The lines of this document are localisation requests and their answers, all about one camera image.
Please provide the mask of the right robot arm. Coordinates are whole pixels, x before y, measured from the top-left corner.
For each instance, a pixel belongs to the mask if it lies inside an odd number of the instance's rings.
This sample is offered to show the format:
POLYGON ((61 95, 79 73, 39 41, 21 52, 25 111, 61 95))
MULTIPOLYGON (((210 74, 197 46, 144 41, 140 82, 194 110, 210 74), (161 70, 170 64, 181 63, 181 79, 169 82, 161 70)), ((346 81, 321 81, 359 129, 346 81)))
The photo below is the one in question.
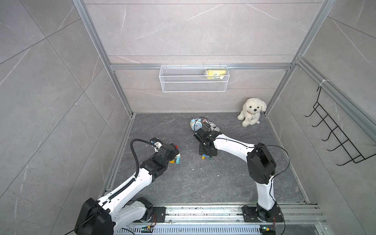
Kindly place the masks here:
POLYGON ((256 183, 258 200, 255 206, 242 206, 245 222, 284 222, 281 209, 274 197, 273 181, 277 164, 263 143, 247 144, 222 134, 200 128, 194 137, 200 142, 199 154, 204 157, 217 156, 225 151, 244 160, 251 179, 256 183))

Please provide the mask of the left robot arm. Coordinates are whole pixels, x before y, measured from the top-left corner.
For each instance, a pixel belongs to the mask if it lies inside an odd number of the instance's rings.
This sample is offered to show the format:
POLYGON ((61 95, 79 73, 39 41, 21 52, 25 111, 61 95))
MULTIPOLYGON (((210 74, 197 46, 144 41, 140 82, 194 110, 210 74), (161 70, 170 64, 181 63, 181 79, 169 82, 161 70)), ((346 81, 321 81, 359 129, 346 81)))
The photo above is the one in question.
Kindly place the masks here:
POLYGON ((180 157, 178 147, 157 138, 150 141, 133 139, 130 149, 136 163, 135 173, 110 193, 94 200, 89 198, 81 207, 73 232, 77 235, 112 235, 117 229, 136 220, 148 221, 153 205, 147 200, 129 201, 167 170, 168 164, 180 157), (134 143, 150 145, 155 152, 140 163, 134 143))

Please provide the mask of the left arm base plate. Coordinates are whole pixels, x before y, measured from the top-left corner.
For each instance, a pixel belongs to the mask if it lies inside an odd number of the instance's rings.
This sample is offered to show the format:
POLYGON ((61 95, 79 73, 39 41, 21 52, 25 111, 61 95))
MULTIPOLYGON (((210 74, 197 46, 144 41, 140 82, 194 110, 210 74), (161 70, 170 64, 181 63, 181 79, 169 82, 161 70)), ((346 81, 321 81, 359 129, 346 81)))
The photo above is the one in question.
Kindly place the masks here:
POLYGON ((147 208, 142 221, 146 223, 164 223, 166 217, 166 207, 150 207, 147 208))

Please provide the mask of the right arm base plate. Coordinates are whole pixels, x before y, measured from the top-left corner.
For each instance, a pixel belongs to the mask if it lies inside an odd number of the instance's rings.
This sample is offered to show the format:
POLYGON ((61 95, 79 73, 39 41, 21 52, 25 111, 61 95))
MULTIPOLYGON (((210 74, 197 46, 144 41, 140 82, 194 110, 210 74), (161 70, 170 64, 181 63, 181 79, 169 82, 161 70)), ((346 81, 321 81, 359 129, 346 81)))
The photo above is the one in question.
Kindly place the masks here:
POLYGON ((277 205, 274 205, 270 210, 266 210, 259 205, 245 205, 241 210, 245 222, 284 222, 282 212, 277 205))

